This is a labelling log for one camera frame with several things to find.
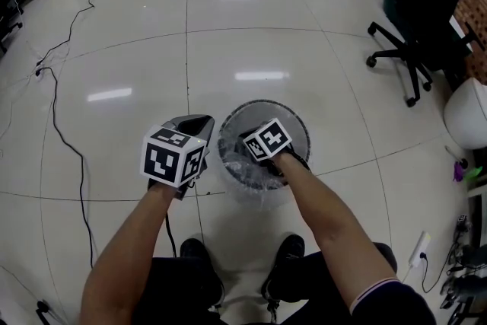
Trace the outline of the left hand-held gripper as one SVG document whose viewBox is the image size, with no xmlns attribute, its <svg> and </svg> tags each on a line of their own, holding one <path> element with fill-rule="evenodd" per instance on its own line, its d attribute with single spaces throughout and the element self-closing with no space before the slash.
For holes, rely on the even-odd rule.
<svg viewBox="0 0 487 325">
<path fill-rule="evenodd" d="M 215 120 L 209 115 L 178 116 L 152 126 L 142 144 L 140 174 L 177 190 L 183 199 L 207 168 L 205 158 Z"/>
</svg>

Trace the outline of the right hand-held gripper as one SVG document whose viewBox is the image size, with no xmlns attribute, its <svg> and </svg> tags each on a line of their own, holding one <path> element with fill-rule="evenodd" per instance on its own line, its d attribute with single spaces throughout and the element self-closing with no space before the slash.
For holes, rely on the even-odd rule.
<svg viewBox="0 0 487 325">
<path fill-rule="evenodd" d="M 272 160 L 282 153 L 292 155 L 307 170 L 310 170 L 307 162 L 294 151 L 292 138 L 278 118 L 272 118 L 261 126 L 239 134 L 237 144 L 242 155 L 249 155 L 274 177 L 283 176 Z"/>
</svg>

